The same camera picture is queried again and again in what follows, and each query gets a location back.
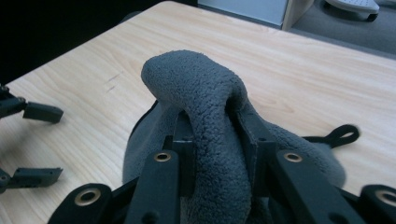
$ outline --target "light wood grain surface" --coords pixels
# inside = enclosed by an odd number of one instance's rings
[[[338,148],[345,189],[396,188],[396,62],[166,2],[21,77],[15,95],[64,110],[58,124],[15,115],[0,120],[0,166],[62,167],[45,189],[0,195],[0,223],[46,223],[73,189],[121,185],[130,131],[154,97],[143,63],[170,50],[202,52],[240,76],[265,119],[299,135],[356,124],[361,138]]]

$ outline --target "black plastic clip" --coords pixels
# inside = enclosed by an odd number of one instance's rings
[[[4,170],[0,169],[0,193],[3,193],[6,189],[48,187],[58,180],[62,170],[61,168],[18,168],[14,176],[11,177]]]
[[[7,86],[0,85],[0,119],[17,114],[22,110],[24,110],[23,117],[25,119],[38,119],[51,123],[59,122],[64,114],[60,108],[55,106],[26,103],[24,98],[12,95]]]

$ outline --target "screw hole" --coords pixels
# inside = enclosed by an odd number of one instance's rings
[[[300,162],[300,161],[303,160],[303,158],[301,156],[299,156],[299,155],[297,155],[295,153],[291,153],[291,152],[286,153],[284,155],[284,157],[285,157],[286,160],[292,161],[292,162]]]
[[[155,154],[154,160],[155,161],[169,161],[171,159],[171,154],[166,152],[160,152]]]
[[[158,221],[158,214],[155,212],[148,212],[142,217],[144,224],[155,224]]]
[[[336,213],[330,213],[329,219],[332,223],[335,223],[335,224],[348,224],[349,223],[345,217],[343,217],[340,214],[336,214]]]
[[[96,202],[101,196],[99,189],[84,189],[75,198],[75,204],[78,206],[87,206]]]

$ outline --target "dark background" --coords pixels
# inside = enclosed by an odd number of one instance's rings
[[[119,24],[129,13],[162,0],[23,0],[0,6],[0,83],[38,66]],[[197,0],[178,0],[191,6]]]

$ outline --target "black strap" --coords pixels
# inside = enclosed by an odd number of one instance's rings
[[[355,142],[360,136],[359,130],[356,126],[345,124],[342,125],[325,137],[307,136],[303,139],[311,143],[324,143],[331,148],[340,147],[349,143]]]

